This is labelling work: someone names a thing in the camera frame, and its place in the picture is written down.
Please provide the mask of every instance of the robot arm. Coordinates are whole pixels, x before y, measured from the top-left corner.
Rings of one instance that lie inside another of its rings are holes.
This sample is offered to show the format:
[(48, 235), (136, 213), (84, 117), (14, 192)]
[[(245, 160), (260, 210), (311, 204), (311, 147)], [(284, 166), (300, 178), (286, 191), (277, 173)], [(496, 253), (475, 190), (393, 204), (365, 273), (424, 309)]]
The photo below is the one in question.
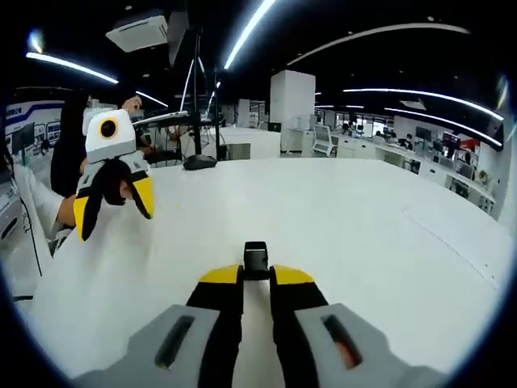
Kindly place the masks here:
[(270, 281), (273, 340), (287, 388), (445, 383), (443, 374), (394, 356), (385, 335), (359, 315), (329, 305), (307, 273), (268, 267), (266, 243), (247, 242), (244, 263), (206, 273), (185, 306), (164, 311), (129, 340), (121, 360), (83, 374), (74, 385), (230, 388), (242, 340), (244, 282), (257, 280)]
[(123, 205), (118, 187), (125, 180), (142, 215), (153, 217), (153, 190), (149, 165), (137, 151), (135, 131), (125, 110), (94, 116), (86, 134), (88, 164), (79, 180), (74, 216), (79, 238), (86, 241), (97, 222), (101, 201)]

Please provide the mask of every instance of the office chair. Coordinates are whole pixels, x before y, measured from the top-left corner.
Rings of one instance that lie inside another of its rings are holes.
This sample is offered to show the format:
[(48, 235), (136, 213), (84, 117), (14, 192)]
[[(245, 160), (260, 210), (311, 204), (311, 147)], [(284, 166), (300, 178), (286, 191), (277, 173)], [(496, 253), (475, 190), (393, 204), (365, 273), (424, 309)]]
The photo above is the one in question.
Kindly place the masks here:
[(313, 151), (323, 153), (328, 158), (336, 147), (337, 145), (332, 142), (330, 127), (328, 125), (314, 125)]
[(374, 136), (372, 137), (372, 141), (376, 144), (386, 144), (386, 140), (382, 136)]

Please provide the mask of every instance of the office desk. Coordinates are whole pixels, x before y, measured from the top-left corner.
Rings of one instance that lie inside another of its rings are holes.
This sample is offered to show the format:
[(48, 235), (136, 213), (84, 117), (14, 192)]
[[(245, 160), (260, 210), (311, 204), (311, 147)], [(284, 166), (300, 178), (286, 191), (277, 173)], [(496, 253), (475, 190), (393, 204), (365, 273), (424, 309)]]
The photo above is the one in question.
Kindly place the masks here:
[(436, 183), (449, 188), (452, 179), (459, 180), (461, 183), (469, 186), (479, 196), (486, 198), (492, 204), (495, 203), (494, 196), (486, 188), (479, 183), (466, 178), (455, 171), (443, 167), (438, 163), (432, 162), (428, 158), (417, 155), (414, 151), (406, 150), (397, 145), (379, 144), (365, 139), (357, 139), (341, 134), (332, 134), (332, 137), (338, 138), (338, 158), (366, 158), (385, 160), (391, 164), (404, 168), (404, 161), (420, 162), (421, 175), (425, 179), (430, 179)]
[[(107, 207), (88, 241), (74, 231), (44, 268), (32, 325), (69, 376), (120, 359), (206, 271), (241, 263), (246, 241), (267, 242), (270, 264), (313, 275), (329, 303), (382, 330), (403, 360), (445, 372), (490, 324), (511, 274), (512, 239), (494, 219), (387, 163), (220, 162), (153, 170), (153, 181), (153, 220), (134, 204)], [(282, 379), (267, 289), (245, 287), (237, 388)]]

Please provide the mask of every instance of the white sleeve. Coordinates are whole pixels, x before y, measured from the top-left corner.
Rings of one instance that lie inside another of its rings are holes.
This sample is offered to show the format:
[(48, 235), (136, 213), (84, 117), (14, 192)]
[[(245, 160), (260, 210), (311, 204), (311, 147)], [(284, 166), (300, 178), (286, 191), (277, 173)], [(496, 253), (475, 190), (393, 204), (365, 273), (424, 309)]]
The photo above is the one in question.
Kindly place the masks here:
[(34, 206), (45, 236), (49, 237), (52, 234), (54, 224), (56, 223), (57, 214), (61, 207), (64, 197), (53, 192), (38, 180), (30, 168), (27, 171), (27, 181), (29, 190), (31, 192)]

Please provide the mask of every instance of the black ceiling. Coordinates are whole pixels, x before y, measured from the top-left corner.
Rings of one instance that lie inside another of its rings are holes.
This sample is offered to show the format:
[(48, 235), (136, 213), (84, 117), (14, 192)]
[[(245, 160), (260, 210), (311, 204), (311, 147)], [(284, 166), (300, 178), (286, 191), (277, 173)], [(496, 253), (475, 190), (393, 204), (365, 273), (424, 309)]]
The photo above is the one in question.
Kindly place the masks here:
[[(77, 71), (23, 59), (16, 69), (16, 86), (87, 87), (101, 99), (110, 99), (123, 85), (143, 91), (170, 105), (179, 107), (193, 48), (193, 35), (186, 36), (174, 68), (168, 62), (168, 48), (157, 46), (124, 53), (105, 33), (123, 17), (149, 9), (163, 10), (166, 17), (175, 1), (148, 0), (144, 5), (131, 0), (92, 2), (47, 2), (27, 5), (17, 26), (27, 34), (40, 28), (44, 51), (116, 76), (120, 85), (106, 84)], [(188, 2), (191, 25), (203, 27), (201, 57), (207, 68), (222, 69), (242, 29), (262, 0), (224, 0)], [(230, 70), (221, 71), (221, 101), (239, 98), (268, 100), (272, 74), (285, 68), (314, 74), (320, 104), (368, 105), (372, 110), (388, 106), (405, 109), (400, 95), (344, 94), (345, 88), (392, 87), (433, 91), (453, 95), (495, 109), (498, 83), (511, 67), (511, 46), (506, 42), (510, 16), (494, 2), (490, 7), (474, 8), (464, 0), (416, 2), (397, 0), (322, 1), (276, 0), (254, 29), (237, 55)], [(294, 65), (287, 63), (322, 44), (376, 27), (402, 23), (445, 23), (463, 27), (471, 35), (436, 29), (383, 32), (361, 37), (328, 48)], [(22, 47), (19, 54), (27, 47)], [(201, 92), (205, 87), (201, 83)], [(23, 99), (18, 91), (15, 99)], [(442, 116), (483, 130), (489, 117), (457, 103), (437, 99), (424, 100), (427, 114)], [(149, 108), (160, 106), (145, 101)]]

